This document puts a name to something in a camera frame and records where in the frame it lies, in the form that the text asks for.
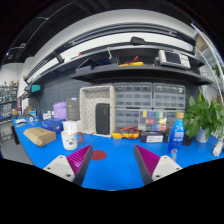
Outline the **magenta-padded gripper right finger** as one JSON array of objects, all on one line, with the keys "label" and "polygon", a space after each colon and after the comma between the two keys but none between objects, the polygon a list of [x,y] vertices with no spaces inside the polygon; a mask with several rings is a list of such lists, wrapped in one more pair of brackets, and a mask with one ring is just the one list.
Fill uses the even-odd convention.
[{"label": "magenta-padded gripper right finger", "polygon": [[134,156],[145,185],[181,170],[169,156],[158,156],[139,145],[134,146]]}]

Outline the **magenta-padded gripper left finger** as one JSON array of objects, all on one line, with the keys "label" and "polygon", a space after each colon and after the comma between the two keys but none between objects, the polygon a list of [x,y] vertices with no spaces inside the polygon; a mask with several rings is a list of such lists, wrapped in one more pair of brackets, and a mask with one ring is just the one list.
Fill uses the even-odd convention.
[{"label": "magenta-padded gripper left finger", "polygon": [[81,186],[92,155],[93,146],[88,145],[68,156],[59,155],[44,170]]}]

